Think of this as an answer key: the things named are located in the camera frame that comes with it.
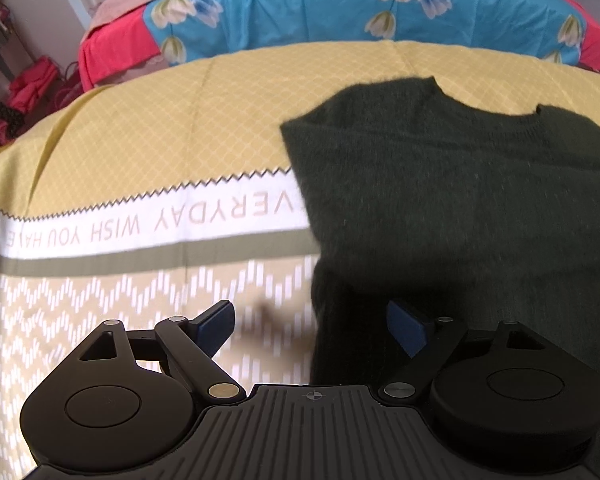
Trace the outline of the dark green knit sweater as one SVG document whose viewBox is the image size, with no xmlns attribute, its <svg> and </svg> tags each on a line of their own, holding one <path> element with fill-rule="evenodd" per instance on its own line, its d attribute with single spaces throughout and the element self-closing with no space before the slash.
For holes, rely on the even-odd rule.
<svg viewBox="0 0 600 480">
<path fill-rule="evenodd" d="M 280 128 L 321 257 L 312 382 L 388 382 L 388 304 L 523 322 L 600 373 L 600 126 L 477 110 L 432 78 L 347 88 Z"/>
</svg>

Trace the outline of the blue floral quilt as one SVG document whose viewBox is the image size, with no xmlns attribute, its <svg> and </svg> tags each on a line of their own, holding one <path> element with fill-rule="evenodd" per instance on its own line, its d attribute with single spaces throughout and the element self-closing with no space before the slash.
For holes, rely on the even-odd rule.
<svg viewBox="0 0 600 480">
<path fill-rule="evenodd" d="M 566 0 L 155 0 L 166 62 L 322 41 L 417 41 L 579 63 L 588 25 Z"/>
</svg>

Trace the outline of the red bed sheet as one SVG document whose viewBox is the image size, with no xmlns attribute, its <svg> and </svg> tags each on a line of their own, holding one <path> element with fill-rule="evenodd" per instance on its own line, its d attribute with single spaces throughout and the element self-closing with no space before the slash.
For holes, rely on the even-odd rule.
<svg viewBox="0 0 600 480">
<path fill-rule="evenodd" d="M 88 32 L 80 44 L 78 63 L 84 91 L 160 54 L 144 22 L 146 6 Z"/>
</svg>

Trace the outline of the yellow patterned bed cover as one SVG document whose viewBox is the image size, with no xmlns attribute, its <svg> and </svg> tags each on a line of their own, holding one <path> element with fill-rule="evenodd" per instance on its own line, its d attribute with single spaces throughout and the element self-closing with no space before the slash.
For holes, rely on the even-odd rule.
<svg viewBox="0 0 600 480">
<path fill-rule="evenodd" d="M 324 42 L 242 51 L 102 87 L 0 151 L 0 479 L 34 466 L 26 397 L 94 328 L 236 309 L 219 364 L 304 384 L 317 259 L 279 127 L 361 82 L 434 77 L 509 115 L 600 125 L 600 75 L 480 49 Z"/>
</svg>

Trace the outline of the red clothes pile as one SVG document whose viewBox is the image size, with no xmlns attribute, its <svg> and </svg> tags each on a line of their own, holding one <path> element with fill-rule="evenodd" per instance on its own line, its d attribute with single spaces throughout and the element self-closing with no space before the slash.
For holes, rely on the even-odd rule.
<svg viewBox="0 0 600 480">
<path fill-rule="evenodd" d="M 46 55 L 41 56 L 9 84 L 7 101 L 0 101 L 0 110 L 28 116 L 45 104 L 46 113 L 53 113 L 57 110 L 53 90 L 59 79 L 56 63 Z"/>
</svg>

